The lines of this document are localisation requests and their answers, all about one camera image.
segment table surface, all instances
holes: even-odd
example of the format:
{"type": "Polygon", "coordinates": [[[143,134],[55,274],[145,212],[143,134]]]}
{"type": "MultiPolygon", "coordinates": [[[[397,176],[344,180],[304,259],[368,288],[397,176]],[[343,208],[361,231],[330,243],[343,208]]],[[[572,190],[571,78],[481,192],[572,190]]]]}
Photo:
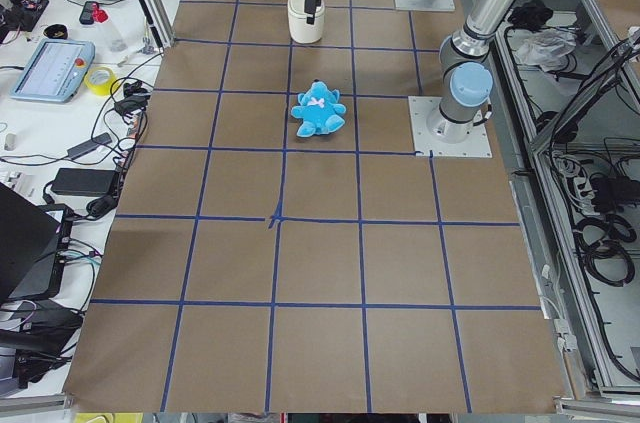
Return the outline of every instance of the table surface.
{"type": "MultiPolygon", "coordinates": [[[[82,4],[84,0],[74,0],[82,4]]],[[[171,21],[175,18],[180,0],[162,0],[165,10],[171,21]]],[[[67,0],[50,0],[50,4],[40,18],[36,28],[30,33],[21,33],[18,38],[0,46],[0,66],[17,65],[24,66],[33,54],[39,42],[44,38],[42,31],[51,24],[62,23],[67,26],[69,38],[79,41],[92,41],[96,46],[96,57],[92,66],[106,66],[117,77],[129,74],[137,65],[144,63],[151,55],[134,54],[135,50],[142,47],[144,36],[144,16],[137,0],[121,1],[112,6],[105,7],[110,17],[118,24],[128,50],[114,53],[99,38],[99,33],[93,25],[83,26],[78,21],[81,6],[69,3],[67,0]]],[[[10,33],[5,41],[10,41],[14,33],[10,33]]],[[[134,74],[153,85],[162,58],[154,58],[134,74]]],[[[7,129],[0,133],[0,140],[4,142],[7,133],[16,135],[16,147],[13,151],[0,150],[3,157],[16,155],[44,154],[53,158],[59,158],[66,154],[66,150],[76,144],[86,141],[91,136],[91,128],[96,117],[105,102],[105,97],[97,96],[83,84],[77,94],[64,104],[38,103],[18,101],[8,97],[15,84],[19,72],[13,70],[0,70],[0,121],[6,123],[7,129]]],[[[126,125],[117,115],[107,117],[109,125],[123,136],[126,133],[126,125]]],[[[107,131],[105,123],[100,119],[95,134],[107,131]]],[[[84,164],[98,162],[91,165],[96,169],[113,169],[111,155],[106,148],[101,148],[78,160],[84,164]]],[[[41,158],[29,160],[31,162],[43,162],[41,158]]],[[[53,179],[59,168],[80,167],[79,164],[62,161],[40,167],[24,167],[16,164],[0,163],[0,170],[19,171],[31,175],[30,187],[32,193],[27,199],[34,204],[44,204],[41,191],[44,185],[53,179]]],[[[91,198],[58,196],[57,203],[64,203],[79,213],[85,212],[85,206],[91,198]]],[[[74,224],[72,236],[85,241],[94,247],[103,250],[105,247],[109,228],[113,222],[115,212],[111,212],[104,218],[95,222],[78,222],[74,224]]],[[[53,298],[62,306],[78,308],[85,300],[90,290],[91,269],[89,264],[70,265],[65,268],[60,293],[53,298]]],[[[74,335],[70,344],[77,340],[74,335]]],[[[13,397],[44,396],[60,393],[63,383],[69,372],[69,365],[48,372],[37,384],[30,384],[29,388],[20,391],[13,397]]]]}
{"type": "Polygon", "coordinates": [[[491,159],[413,151],[406,97],[441,94],[459,2],[325,0],[303,46],[286,1],[182,0],[65,389],[86,411],[553,411],[493,133],[491,159]],[[297,138],[314,78],[347,123],[297,138]]]}

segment power adapter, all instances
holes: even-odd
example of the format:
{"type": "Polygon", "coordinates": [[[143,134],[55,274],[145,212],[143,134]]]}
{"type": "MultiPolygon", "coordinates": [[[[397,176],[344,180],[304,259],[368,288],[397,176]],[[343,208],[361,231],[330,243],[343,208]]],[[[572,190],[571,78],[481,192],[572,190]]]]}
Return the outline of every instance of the power adapter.
{"type": "Polygon", "coordinates": [[[118,206],[118,199],[113,196],[119,174],[114,170],[94,170],[86,168],[60,168],[56,178],[47,183],[42,190],[42,198],[47,204],[54,204],[55,200],[47,193],[51,191],[58,195],[98,196],[87,204],[86,216],[74,214],[69,218],[73,221],[99,220],[118,206]]]}
{"type": "Polygon", "coordinates": [[[60,168],[51,183],[51,191],[69,196],[110,195],[117,181],[118,172],[115,170],[60,168]]]}

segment black laptop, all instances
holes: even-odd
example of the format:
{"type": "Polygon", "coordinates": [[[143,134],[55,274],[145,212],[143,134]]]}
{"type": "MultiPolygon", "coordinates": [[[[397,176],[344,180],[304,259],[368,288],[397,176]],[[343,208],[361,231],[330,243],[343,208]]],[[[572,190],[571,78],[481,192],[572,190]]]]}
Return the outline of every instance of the black laptop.
{"type": "Polygon", "coordinates": [[[38,208],[56,220],[58,227],[49,244],[38,257],[38,261],[24,276],[7,301],[44,300],[56,296],[60,291],[64,271],[64,258],[60,256],[60,252],[69,247],[73,223],[68,217],[72,210],[67,205],[43,205],[38,208]]]}
{"type": "Polygon", "coordinates": [[[59,221],[0,184],[0,304],[45,254],[59,228],[59,221]]]}

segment blue teddy bear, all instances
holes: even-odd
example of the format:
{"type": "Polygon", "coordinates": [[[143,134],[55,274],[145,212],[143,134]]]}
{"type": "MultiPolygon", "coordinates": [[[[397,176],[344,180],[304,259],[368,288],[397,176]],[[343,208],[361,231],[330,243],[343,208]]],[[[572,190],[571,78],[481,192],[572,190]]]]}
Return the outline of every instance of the blue teddy bear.
{"type": "Polygon", "coordinates": [[[329,91],[322,81],[314,80],[309,91],[298,94],[300,106],[291,109],[291,115],[302,120],[296,134],[307,138],[328,135],[342,128],[345,122],[340,115],[344,115],[347,108],[338,103],[339,99],[338,90],[329,91]]]}

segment cable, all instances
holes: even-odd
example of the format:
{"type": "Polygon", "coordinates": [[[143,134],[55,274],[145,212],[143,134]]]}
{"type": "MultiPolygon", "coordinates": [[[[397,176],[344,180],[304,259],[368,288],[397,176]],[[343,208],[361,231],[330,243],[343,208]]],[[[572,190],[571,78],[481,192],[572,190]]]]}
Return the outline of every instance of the cable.
{"type": "Polygon", "coordinates": [[[622,104],[624,106],[626,106],[630,111],[632,111],[634,114],[640,116],[640,112],[638,112],[638,110],[636,110],[635,108],[633,108],[628,102],[627,100],[625,100],[622,95],[620,94],[620,88],[616,86],[616,95],[618,95],[618,99],[622,102],[622,104]]]}
{"type": "Polygon", "coordinates": [[[87,255],[86,253],[82,253],[81,251],[78,251],[78,250],[64,250],[64,251],[60,252],[60,254],[62,256],[64,256],[64,257],[66,257],[67,253],[69,253],[69,252],[70,253],[74,253],[76,256],[71,257],[71,258],[66,258],[65,259],[65,265],[73,264],[75,262],[81,262],[82,260],[87,260],[87,261],[93,263],[96,266],[100,266],[100,264],[101,264],[101,262],[96,260],[93,256],[87,255]]]}
{"type": "Polygon", "coordinates": [[[87,297],[84,299],[84,302],[82,303],[82,305],[80,305],[80,308],[82,311],[86,311],[86,307],[87,304],[89,303],[89,300],[91,299],[91,293],[93,293],[93,287],[96,284],[96,268],[94,265],[92,265],[91,263],[89,263],[89,268],[91,268],[91,286],[89,286],[89,291],[87,292],[87,297]]]}
{"type": "Polygon", "coordinates": [[[624,285],[628,285],[629,283],[631,283],[636,276],[636,268],[627,250],[625,250],[622,247],[622,245],[620,245],[619,243],[613,240],[605,240],[601,243],[601,246],[605,246],[611,249],[612,251],[614,251],[613,256],[619,255],[622,257],[626,266],[626,275],[623,278],[620,278],[618,280],[612,280],[604,276],[602,273],[600,273],[600,271],[596,267],[596,260],[608,259],[608,258],[612,258],[613,256],[607,257],[607,258],[598,257],[597,253],[595,252],[589,252],[589,253],[585,252],[584,254],[584,266],[587,272],[593,278],[600,281],[601,283],[604,283],[605,285],[609,285],[609,286],[614,286],[616,288],[620,288],[624,285]]]}
{"type": "MultiPolygon", "coordinates": [[[[72,5],[76,5],[76,6],[81,6],[84,7],[84,3],[78,3],[77,1],[73,1],[73,0],[67,0],[69,3],[71,3],[72,5]]],[[[129,1],[129,0],[116,0],[116,1],[111,1],[111,2],[101,2],[100,6],[112,6],[112,5],[116,5],[118,3],[121,3],[123,1],[129,1]]]]}
{"type": "Polygon", "coordinates": [[[533,101],[533,99],[531,98],[531,96],[529,95],[529,93],[527,92],[527,87],[524,84],[524,81],[522,80],[522,77],[520,76],[520,72],[517,70],[518,64],[516,62],[515,57],[513,56],[513,50],[511,49],[511,45],[509,44],[509,32],[515,30],[514,26],[509,26],[507,28],[505,28],[504,30],[504,42],[507,45],[507,53],[509,54],[509,58],[511,59],[511,64],[513,65],[513,68],[516,70],[514,71],[515,75],[516,75],[516,79],[518,80],[518,84],[520,85],[520,90],[522,91],[522,94],[524,95],[524,98],[528,104],[528,108],[529,108],[529,115],[531,116],[531,118],[533,120],[535,120],[537,118],[536,115],[533,114],[533,109],[535,108],[536,110],[538,110],[540,112],[540,114],[544,113],[544,110],[542,108],[540,108],[540,106],[533,101]]]}
{"type": "Polygon", "coordinates": [[[71,346],[67,346],[64,350],[60,352],[60,354],[64,355],[65,353],[68,353],[69,351],[73,350],[76,346],[78,346],[78,343],[74,343],[71,346]]]}
{"type": "Polygon", "coordinates": [[[15,30],[16,34],[13,36],[13,38],[11,38],[9,41],[3,41],[2,43],[0,43],[0,45],[8,45],[9,43],[13,43],[14,41],[16,41],[18,39],[18,37],[20,36],[20,27],[18,26],[18,28],[15,30]]]}
{"type": "MultiPolygon", "coordinates": [[[[61,307],[55,307],[55,308],[45,308],[42,305],[40,305],[37,301],[34,301],[34,303],[38,306],[38,309],[36,310],[36,313],[42,313],[42,312],[46,312],[46,311],[63,311],[63,310],[69,310],[72,311],[78,315],[82,315],[84,314],[84,311],[79,309],[79,308],[67,308],[64,306],[61,307]]],[[[0,307],[0,311],[4,312],[4,313],[28,313],[31,312],[32,310],[10,310],[8,308],[1,308],[0,307]]]]}
{"type": "Polygon", "coordinates": [[[591,287],[591,283],[589,282],[589,279],[587,278],[586,267],[585,267],[581,252],[578,251],[577,256],[578,256],[578,261],[580,263],[580,267],[582,268],[584,282],[587,287],[587,295],[589,297],[591,307],[593,308],[593,311],[596,316],[598,329],[600,330],[600,335],[602,337],[602,342],[604,344],[605,351],[607,352],[609,359],[613,363],[613,366],[615,366],[624,376],[626,376],[630,380],[635,381],[636,383],[640,383],[640,376],[637,374],[634,374],[631,370],[629,370],[622,363],[620,363],[618,355],[616,355],[615,352],[613,351],[613,347],[611,346],[611,342],[609,341],[609,336],[607,335],[606,324],[605,324],[604,318],[602,317],[602,312],[600,311],[600,306],[598,305],[598,302],[595,299],[595,293],[593,291],[593,288],[591,287]]]}
{"type": "Polygon", "coordinates": [[[563,316],[563,313],[560,311],[560,308],[558,308],[558,305],[556,305],[551,298],[549,298],[547,296],[544,296],[544,295],[540,295],[540,299],[546,301],[547,303],[549,303],[553,307],[553,309],[556,310],[556,313],[558,314],[558,317],[562,318],[563,320],[565,319],[564,316],[563,316]]]}
{"type": "Polygon", "coordinates": [[[616,45],[614,45],[609,51],[607,51],[607,53],[596,63],[596,65],[589,72],[589,74],[587,75],[587,78],[580,84],[580,87],[578,88],[578,91],[576,92],[576,94],[571,98],[571,100],[562,109],[562,111],[556,116],[556,123],[555,123],[555,125],[554,125],[554,127],[552,129],[551,137],[549,138],[549,146],[548,146],[548,149],[547,149],[548,154],[550,156],[550,160],[549,161],[550,161],[550,165],[551,165],[552,171],[556,171],[557,170],[557,168],[555,167],[554,159],[551,157],[551,154],[552,154],[552,151],[553,151],[553,145],[554,145],[554,143],[555,143],[555,141],[556,141],[556,139],[558,137],[558,131],[560,129],[560,123],[562,121],[562,118],[564,117],[564,115],[567,114],[569,109],[579,99],[579,97],[582,96],[582,94],[585,93],[587,90],[591,89],[596,83],[600,82],[600,84],[597,87],[594,95],[589,99],[587,104],[585,104],[583,106],[583,109],[581,110],[583,112],[588,111],[593,104],[595,104],[597,101],[599,101],[599,99],[602,97],[602,95],[607,93],[611,88],[613,88],[615,86],[615,84],[617,84],[616,80],[612,80],[614,82],[614,84],[612,85],[612,82],[607,82],[606,79],[610,75],[610,72],[612,70],[615,70],[614,71],[614,75],[617,77],[617,72],[622,67],[622,65],[627,60],[631,59],[634,56],[635,52],[633,51],[633,48],[625,50],[605,70],[601,71],[598,74],[596,74],[595,71],[605,61],[607,61],[609,58],[611,58],[622,47],[622,45],[624,45],[624,44],[628,44],[628,41],[627,40],[623,40],[623,41],[617,43],[616,45]],[[607,82],[607,87],[603,89],[605,82],[607,82]]]}
{"type": "Polygon", "coordinates": [[[16,326],[13,326],[11,328],[5,328],[6,330],[15,330],[16,328],[20,328],[22,325],[24,325],[25,323],[27,323],[31,318],[33,318],[33,315],[36,314],[36,310],[38,309],[38,305],[36,305],[33,301],[31,300],[23,300],[25,303],[31,303],[33,305],[33,310],[31,311],[31,313],[29,313],[29,315],[22,320],[20,323],[18,323],[16,326]]]}
{"type": "Polygon", "coordinates": [[[94,253],[93,256],[99,256],[99,257],[104,256],[95,246],[92,246],[89,243],[86,243],[84,241],[78,240],[76,238],[69,238],[69,242],[78,243],[80,245],[83,245],[83,246],[89,248],[94,253]]]}
{"type": "Polygon", "coordinates": [[[100,163],[102,163],[103,161],[105,161],[109,155],[111,153],[117,153],[117,150],[114,148],[111,148],[108,145],[102,145],[102,146],[106,146],[107,148],[109,148],[109,151],[98,161],[94,161],[91,163],[82,163],[76,160],[72,160],[71,158],[69,158],[68,155],[62,156],[62,157],[53,157],[53,156],[48,156],[48,155],[42,155],[42,154],[33,154],[33,155],[4,155],[4,156],[0,156],[0,161],[2,161],[3,163],[9,163],[11,165],[17,165],[17,166],[27,166],[27,167],[39,167],[39,166],[47,166],[47,165],[52,165],[54,163],[59,163],[61,161],[70,161],[73,162],[76,165],[80,165],[80,166],[95,166],[95,165],[99,165],[100,163]],[[41,163],[20,163],[19,161],[15,161],[15,160],[25,160],[25,159],[30,159],[30,158],[42,158],[45,160],[48,160],[46,162],[41,162],[41,163]]]}

